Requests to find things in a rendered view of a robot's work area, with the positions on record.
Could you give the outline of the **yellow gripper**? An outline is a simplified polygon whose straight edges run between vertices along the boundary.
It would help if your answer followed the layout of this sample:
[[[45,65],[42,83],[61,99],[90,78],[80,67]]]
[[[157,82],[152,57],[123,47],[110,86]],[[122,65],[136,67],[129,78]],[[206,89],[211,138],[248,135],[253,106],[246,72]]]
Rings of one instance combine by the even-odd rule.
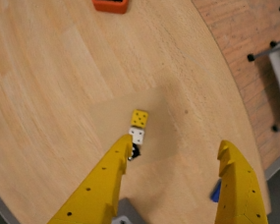
[[[111,224],[132,150],[133,135],[121,136],[46,224]],[[257,176],[244,155],[223,140],[217,160],[222,179],[214,224],[268,224]]]

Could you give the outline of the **white die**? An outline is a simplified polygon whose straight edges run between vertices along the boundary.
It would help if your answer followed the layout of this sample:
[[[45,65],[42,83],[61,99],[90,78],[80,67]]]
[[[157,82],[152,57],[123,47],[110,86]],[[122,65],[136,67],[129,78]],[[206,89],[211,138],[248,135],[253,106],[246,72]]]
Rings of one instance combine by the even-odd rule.
[[[144,139],[145,131],[141,128],[131,127],[130,134],[134,136],[133,143],[142,144]]]

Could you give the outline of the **black die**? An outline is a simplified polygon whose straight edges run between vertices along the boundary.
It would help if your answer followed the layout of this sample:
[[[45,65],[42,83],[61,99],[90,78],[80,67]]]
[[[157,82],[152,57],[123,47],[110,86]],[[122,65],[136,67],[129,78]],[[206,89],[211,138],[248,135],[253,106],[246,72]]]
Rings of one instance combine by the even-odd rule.
[[[132,157],[128,157],[128,160],[130,162],[138,159],[141,157],[141,151],[140,151],[140,148],[138,147],[137,144],[133,143],[133,152],[132,152]]]

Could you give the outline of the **small blue rounded block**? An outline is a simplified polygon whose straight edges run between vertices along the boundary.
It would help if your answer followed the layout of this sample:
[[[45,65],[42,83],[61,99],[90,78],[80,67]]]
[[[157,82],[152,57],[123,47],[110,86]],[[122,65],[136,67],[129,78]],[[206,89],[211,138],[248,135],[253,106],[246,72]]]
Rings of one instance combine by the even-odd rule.
[[[220,187],[221,187],[221,179],[218,181],[215,189],[213,190],[212,194],[210,195],[212,200],[215,202],[218,202],[218,200],[219,200]]]

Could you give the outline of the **yellow die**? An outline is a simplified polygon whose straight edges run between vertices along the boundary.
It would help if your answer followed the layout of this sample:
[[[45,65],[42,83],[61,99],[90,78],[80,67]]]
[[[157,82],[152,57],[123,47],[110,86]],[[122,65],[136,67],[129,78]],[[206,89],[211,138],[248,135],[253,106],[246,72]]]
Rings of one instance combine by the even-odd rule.
[[[135,110],[132,125],[141,128],[146,128],[148,117],[149,114]]]

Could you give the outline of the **tan flat mat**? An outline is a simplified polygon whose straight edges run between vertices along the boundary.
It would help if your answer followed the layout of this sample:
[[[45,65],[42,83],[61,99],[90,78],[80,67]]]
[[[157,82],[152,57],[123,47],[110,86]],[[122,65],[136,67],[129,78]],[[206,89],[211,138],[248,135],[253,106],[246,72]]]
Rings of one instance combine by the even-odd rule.
[[[127,161],[132,170],[180,154],[163,87],[158,86],[89,107],[104,152],[121,136],[129,134],[135,110],[149,114],[142,157]]]

